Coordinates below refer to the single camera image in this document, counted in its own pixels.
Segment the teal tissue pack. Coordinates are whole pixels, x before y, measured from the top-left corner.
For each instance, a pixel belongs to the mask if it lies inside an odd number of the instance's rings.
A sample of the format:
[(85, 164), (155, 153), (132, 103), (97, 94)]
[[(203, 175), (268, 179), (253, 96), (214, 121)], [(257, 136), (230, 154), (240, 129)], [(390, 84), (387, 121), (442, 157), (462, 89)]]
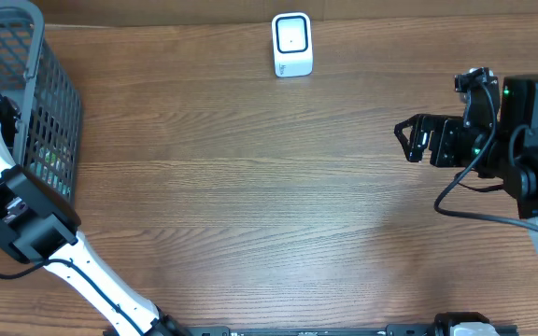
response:
[(54, 149), (40, 147), (31, 159), (29, 170), (62, 196), (69, 198), (72, 171), (67, 160), (68, 150), (65, 147), (60, 155)]

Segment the grey plastic shopping basket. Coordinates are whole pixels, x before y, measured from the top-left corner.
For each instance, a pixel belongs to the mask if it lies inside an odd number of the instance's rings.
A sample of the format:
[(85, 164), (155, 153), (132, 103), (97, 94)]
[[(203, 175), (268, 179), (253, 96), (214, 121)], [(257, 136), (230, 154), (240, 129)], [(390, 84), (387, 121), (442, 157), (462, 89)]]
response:
[(45, 39), (39, 8), (29, 1), (0, 1), (0, 97), (18, 109), (16, 163), (29, 170), (40, 147), (60, 155), (65, 147), (75, 200), (83, 109), (78, 90)]

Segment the white barcode scanner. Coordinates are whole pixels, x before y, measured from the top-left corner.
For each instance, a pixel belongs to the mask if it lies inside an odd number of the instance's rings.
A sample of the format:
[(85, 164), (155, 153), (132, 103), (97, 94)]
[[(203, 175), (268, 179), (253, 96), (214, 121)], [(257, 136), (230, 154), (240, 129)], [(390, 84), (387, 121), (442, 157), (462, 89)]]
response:
[(311, 20), (303, 12), (278, 14), (271, 22), (275, 74), (304, 77), (313, 71)]

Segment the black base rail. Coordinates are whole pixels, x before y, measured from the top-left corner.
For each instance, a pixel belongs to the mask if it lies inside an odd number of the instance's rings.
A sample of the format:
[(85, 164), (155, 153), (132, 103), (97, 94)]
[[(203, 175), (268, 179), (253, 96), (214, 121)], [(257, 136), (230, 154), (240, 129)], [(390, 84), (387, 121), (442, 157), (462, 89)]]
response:
[(443, 313), (431, 323), (388, 324), (382, 328), (341, 329), (229, 329), (228, 327), (183, 327), (171, 316), (155, 320), (137, 335), (170, 336), (518, 336), (515, 325), (494, 326), (485, 316), (470, 313)]

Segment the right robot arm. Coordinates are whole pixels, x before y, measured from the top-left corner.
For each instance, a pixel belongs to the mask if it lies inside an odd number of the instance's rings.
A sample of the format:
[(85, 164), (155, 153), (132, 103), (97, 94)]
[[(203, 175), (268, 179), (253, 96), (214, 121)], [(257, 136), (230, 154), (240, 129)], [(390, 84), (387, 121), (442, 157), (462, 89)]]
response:
[[(538, 75), (498, 79), (487, 67), (472, 68), (454, 78), (465, 103), (461, 116), (416, 114), (395, 125), (394, 134), (406, 159), (420, 162), (425, 150), (438, 168), (459, 168), (435, 199), (433, 208), (448, 217), (509, 224), (529, 231), (538, 256)], [(501, 184), (517, 202), (517, 218), (448, 210), (441, 203), (462, 179), (475, 172)]]

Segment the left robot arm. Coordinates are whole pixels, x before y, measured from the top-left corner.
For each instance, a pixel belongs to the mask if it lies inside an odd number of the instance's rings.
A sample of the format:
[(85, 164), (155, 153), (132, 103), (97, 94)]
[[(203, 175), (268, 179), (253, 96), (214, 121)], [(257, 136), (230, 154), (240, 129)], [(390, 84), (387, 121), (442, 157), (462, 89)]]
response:
[(129, 287), (94, 251), (74, 208), (17, 164), (9, 146), (17, 112), (0, 97), (0, 249), (26, 265), (14, 280), (44, 269), (96, 309), (115, 335), (186, 335), (188, 330)]

